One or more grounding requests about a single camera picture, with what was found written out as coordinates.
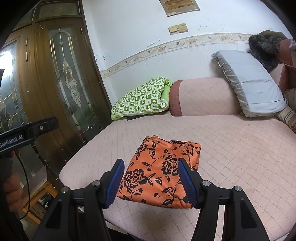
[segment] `pink mattress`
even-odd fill
[[[240,115],[172,117],[170,112],[114,121],[84,146],[63,168],[60,179],[71,189],[100,179],[117,158],[130,159],[145,136],[193,141],[202,145],[204,180],[231,188],[240,185],[258,212],[271,241],[296,222],[296,135],[275,118]],[[115,199],[106,220],[143,240],[191,240],[199,211],[166,209]],[[216,240],[221,240],[223,208]]]

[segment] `decorative wall border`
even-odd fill
[[[198,36],[191,36],[183,39],[167,42],[152,48],[139,52],[131,57],[128,57],[112,67],[100,71],[102,77],[108,77],[132,64],[138,63],[142,60],[148,59],[159,54],[167,53],[177,49],[224,43],[248,43],[251,34],[232,34],[232,33],[217,33],[217,34],[204,34]]]

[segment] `fur hat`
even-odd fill
[[[259,60],[264,68],[270,72],[275,69],[279,61],[275,54],[280,52],[279,42],[283,37],[255,34],[249,38],[251,54]]]

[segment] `framed picture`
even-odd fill
[[[200,10],[195,0],[159,0],[167,16]]]

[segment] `wooden door frame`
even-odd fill
[[[75,1],[75,2],[78,2],[80,15],[65,15],[65,16],[48,17],[48,18],[43,18],[43,19],[38,19],[37,18],[38,14],[40,12],[40,7],[41,7],[42,4],[50,3],[50,2],[59,2],[59,1],[63,1],[63,2],[74,2]],[[102,88],[102,94],[104,96],[104,99],[105,99],[106,103],[108,104],[108,107],[109,107],[110,111],[111,111],[112,104],[111,104],[110,99],[108,97],[108,94],[107,94],[107,91],[106,91],[102,76],[101,76],[99,68],[98,68],[98,66],[96,64],[96,59],[95,59],[95,56],[94,56],[94,53],[93,53],[93,50],[92,50],[92,47],[91,47],[89,34],[88,34],[88,30],[87,30],[87,25],[86,25],[86,20],[85,20],[85,15],[84,15],[84,10],[83,10],[83,5],[82,5],[82,0],[72,0],[72,1],[71,0],[43,0],[40,4],[38,4],[35,7],[35,10],[34,10],[34,13],[33,13],[32,17],[33,17],[33,19],[32,19],[31,23],[26,23],[23,26],[19,26],[18,28],[15,28],[13,30],[13,32],[18,31],[21,28],[28,27],[30,25],[32,25],[32,28],[35,29],[34,26],[35,26],[36,23],[41,24],[41,22],[46,21],[46,20],[67,19],[67,18],[82,18],[83,26],[84,26],[83,35],[84,35],[85,43],[86,43],[87,48],[88,48],[88,55],[92,59],[92,67],[96,70],[96,77],[97,77],[97,80],[98,80],[98,83],[99,83],[100,87]]]
[[[64,102],[62,100],[62,97],[60,96],[60,92],[58,90],[57,84],[56,84],[56,76],[55,74],[52,73],[52,68],[46,68],[47,66],[52,66],[52,61],[51,61],[51,52],[48,48],[48,45],[46,44],[46,47],[44,46],[44,43],[48,42],[48,29],[53,29],[53,28],[59,28],[59,27],[71,27],[72,31],[74,33],[72,40],[76,48],[76,59],[77,61],[79,60],[80,62],[80,70],[81,70],[81,75],[84,78],[84,82],[86,84],[86,88],[89,92],[90,95],[90,100],[93,102],[93,108],[96,113],[96,115],[100,118],[100,122],[102,126],[107,126],[111,123],[110,119],[110,109],[107,106],[107,103],[105,101],[104,95],[102,94],[102,88],[100,84],[96,81],[97,76],[95,75],[95,71],[91,65],[92,61],[89,58],[89,56],[85,53],[87,52],[87,46],[85,43],[84,35],[81,33],[81,30],[83,30],[83,22],[81,18],[67,18],[67,19],[55,19],[55,20],[48,20],[48,21],[43,21],[41,26],[39,24],[35,25],[36,29],[36,34],[40,33],[40,36],[37,37],[35,34],[35,40],[39,42],[39,46],[35,45],[35,48],[38,48],[39,51],[43,49],[44,56],[41,58],[42,62],[46,62],[46,65],[44,68],[42,68],[43,71],[47,72],[46,78],[48,80],[51,80],[52,84],[54,85],[55,88],[55,94],[58,96],[58,100],[60,105],[64,109]],[[75,126],[72,126],[72,130],[74,133],[77,133],[77,128]]]
[[[38,79],[42,79],[46,76],[46,80],[50,81],[39,81],[39,85],[42,90],[41,99],[44,100],[45,97],[46,105],[49,108],[48,112],[52,113],[52,115],[56,115],[60,119],[58,129],[61,131],[61,134],[63,136],[62,139],[59,139],[60,144],[65,145],[65,143],[67,143],[71,152],[75,154],[74,150],[79,150],[80,148],[82,148],[83,145],[78,137],[77,129],[69,123],[69,116],[66,116],[63,106],[63,100],[61,99],[59,90],[56,86],[54,73],[52,73],[52,63],[50,60],[49,47],[47,44],[47,27],[50,25],[54,25],[54,23],[56,22],[60,22],[60,20],[58,19],[44,21],[42,22],[43,25],[41,26],[39,24],[35,24],[34,53],[35,61],[36,63],[38,63],[36,65],[38,66],[36,67],[36,71]],[[50,101],[54,102],[55,105],[49,105]]]
[[[39,82],[36,81],[37,75],[35,73],[35,58],[34,58],[34,43],[33,43],[34,29],[27,27],[14,31],[6,40],[4,46],[11,42],[18,41],[17,43],[17,56],[16,56],[16,74],[19,86],[19,93],[23,104],[24,112],[26,113],[28,122],[39,121],[40,119],[51,117],[47,103],[40,101]],[[67,147],[62,146],[57,140],[61,138],[59,130],[51,131],[38,138],[37,150],[42,155],[44,165],[58,174],[58,169],[64,166],[65,161],[69,158],[69,152],[66,154]]]

